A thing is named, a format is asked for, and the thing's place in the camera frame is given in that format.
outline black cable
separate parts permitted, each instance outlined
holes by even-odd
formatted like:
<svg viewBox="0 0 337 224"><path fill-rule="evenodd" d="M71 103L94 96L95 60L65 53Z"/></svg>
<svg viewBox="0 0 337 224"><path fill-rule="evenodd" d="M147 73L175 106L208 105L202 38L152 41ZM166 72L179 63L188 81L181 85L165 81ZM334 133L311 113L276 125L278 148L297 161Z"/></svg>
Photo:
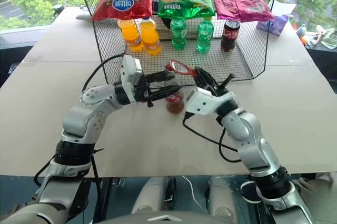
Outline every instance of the black cable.
<svg viewBox="0 0 337 224"><path fill-rule="evenodd" d="M37 186L41 186L41 183L39 182L39 180L38 180L38 177L40 176L40 174L42 173L42 171L44 171L47 167L48 167L48 165L49 165L49 163L51 162L51 160L53 159L55 157L55 155L53 155L53 157L41 168L41 170L39 170L38 172L37 172L37 174L35 174L35 176L34 176L34 183L37 185Z"/></svg>
<svg viewBox="0 0 337 224"><path fill-rule="evenodd" d="M101 193L100 179L98 177L97 167L96 167L96 162L95 162L94 155L91 156L91 164L92 164L93 170L94 170L95 183L96 183L96 189L97 189L98 213L100 214L98 221L102 221L102 214L103 214L102 193Z"/></svg>
<svg viewBox="0 0 337 224"><path fill-rule="evenodd" d="M226 158L225 155L222 153L221 146L222 146L222 140L223 140L223 137L225 136L225 133L226 133L226 129L223 128L223 131L222 131L222 133L221 133L220 140L219 140L219 153L220 153L220 156L221 156L223 159L225 159L227 162L241 162L241 159L230 160L230 159Z"/></svg>
<svg viewBox="0 0 337 224"><path fill-rule="evenodd" d="M89 84L90 80L95 76L95 74L98 72L99 69L101 69L101 67L103 65L105 65L107 62L109 62L110 60L113 60L115 58L118 58L118 57L123 57L125 53L121 53L119 55L115 55L115 56L112 56L112 57L109 57L107 58L106 60L104 60L103 62L100 63L100 65L98 65L96 67L96 69L94 69L94 71L91 73L91 75L89 76L89 78L86 80L86 82L84 83L84 86L82 88L82 92L84 92L86 90L86 87L87 85Z"/></svg>
<svg viewBox="0 0 337 224"><path fill-rule="evenodd" d="M214 141L214 140L212 140L212 139L209 139L208 137L203 136L203 135L200 134L199 132L195 131L194 129L192 129L192 128L190 128L188 125L186 125L186 120L187 120L187 118L184 118L184 119L183 119L183 126L184 126L186 129L188 129L188 130L191 131L192 133L196 134L197 136L200 136L200 137L204 138L205 140L207 140L207 141L209 141L209 142L212 142L212 143L214 143L214 144L216 144L216 145L219 145L219 142ZM231 151L237 152L237 149L234 149L234 148L232 148L232 147L229 147L229 146L227 146L227 145L225 145L225 144L221 144L221 146L224 147L224 148L227 148L227 149L229 149L229 150L231 150Z"/></svg>

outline metal wire rack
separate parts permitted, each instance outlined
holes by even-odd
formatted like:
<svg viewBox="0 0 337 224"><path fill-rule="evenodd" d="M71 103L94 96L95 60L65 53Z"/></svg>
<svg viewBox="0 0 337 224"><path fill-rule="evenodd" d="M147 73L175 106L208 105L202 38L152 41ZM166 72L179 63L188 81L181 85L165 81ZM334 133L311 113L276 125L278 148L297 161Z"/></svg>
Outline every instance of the metal wire rack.
<svg viewBox="0 0 337 224"><path fill-rule="evenodd" d="M85 0L90 14L93 13L98 1ZM204 68L218 82L222 82L229 73L236 75L234 80L246 80L257 77L265 70L269 33L257 29L257 22L241 23L236 47L233 51L226 53L220 49L225 20L217 20L216 16L213 17L214 34L211 49L208 53L199 53L196 50L196 38L197 27L202 19L187 20L187 46L183 51L176 51L171 44L171 31L167 28L169 26L167 21L170 20L162 20L155 12L152 18L156 22L162 46L162 51L157 56L149 56L145 50L141 53L129 50L115 19L94 22L94 32L101 60L125 52L138 58L144 73L150 74L162 71L170 59L177 59L190 67ZM116 59L104 66L107 83L119 81L121 62L121 59ZM180 76L180 81L184 86L194 85L191 77Z"/></svg>

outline pink snack bag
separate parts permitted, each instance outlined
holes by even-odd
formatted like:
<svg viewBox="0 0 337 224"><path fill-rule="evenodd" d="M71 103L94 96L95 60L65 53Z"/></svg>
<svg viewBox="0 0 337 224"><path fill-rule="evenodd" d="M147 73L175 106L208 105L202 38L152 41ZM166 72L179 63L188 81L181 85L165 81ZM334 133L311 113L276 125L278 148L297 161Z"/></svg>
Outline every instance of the pink snack bag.
<svg viewBox="0 0 337 224"><path fill-rule="evenodd" d="M269 21L274 17L264 0L214 0L218 19Z"/></svg>

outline road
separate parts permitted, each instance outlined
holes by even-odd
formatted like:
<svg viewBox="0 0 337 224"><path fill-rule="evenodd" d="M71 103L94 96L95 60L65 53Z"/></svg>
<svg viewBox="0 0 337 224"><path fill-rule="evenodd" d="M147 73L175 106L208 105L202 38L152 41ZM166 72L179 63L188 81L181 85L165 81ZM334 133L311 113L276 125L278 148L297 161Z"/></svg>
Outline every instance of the road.
<svg viewBox="0 0 337 224"><path fill-rule="evenodd" d="M6 19L11 17L25 18L25 13L18 7L13 6L9 1L0 4L0 15Z"/></svg>

